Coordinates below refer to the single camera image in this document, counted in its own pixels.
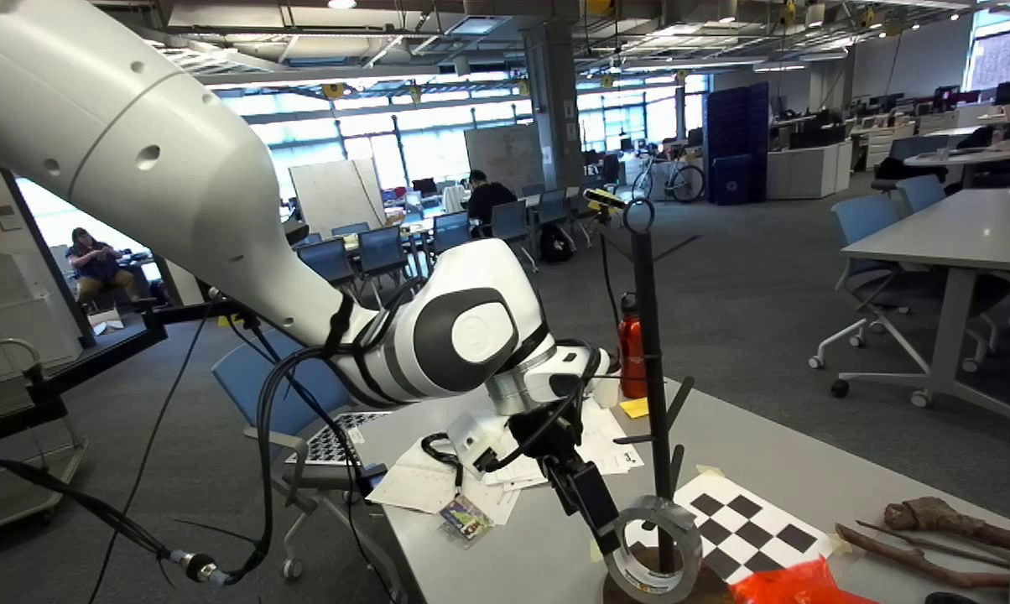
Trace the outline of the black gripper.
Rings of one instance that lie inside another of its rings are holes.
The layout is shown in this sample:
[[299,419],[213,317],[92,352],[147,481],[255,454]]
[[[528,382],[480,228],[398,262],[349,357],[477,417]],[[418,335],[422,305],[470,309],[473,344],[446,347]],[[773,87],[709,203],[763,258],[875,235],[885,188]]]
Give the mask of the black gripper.
[[615,553],[622,546],[619,507],[600,471],[578,454],[579,407],[598,375],[598,352],[553,352],[522,366],[512,375],[516,392],[504,392],[510,417],[480,445],[473,468],[497,474],[516,456],[530,456],[556,492],[563,513],[579,513],[598,550]]

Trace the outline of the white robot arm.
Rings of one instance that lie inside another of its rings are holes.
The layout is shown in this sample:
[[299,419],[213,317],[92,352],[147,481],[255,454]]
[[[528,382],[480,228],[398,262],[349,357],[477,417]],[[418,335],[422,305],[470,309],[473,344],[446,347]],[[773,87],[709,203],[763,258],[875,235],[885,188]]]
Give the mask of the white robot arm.
[[92,0],[0,0],[0,169],[223,289],[369,407],[497,390],[512,450],[619,546],[619,507],[578,456],[610,357],[551,335],[507,243],[456,244],[414,300],[360,305],[290,244],[258,136]]

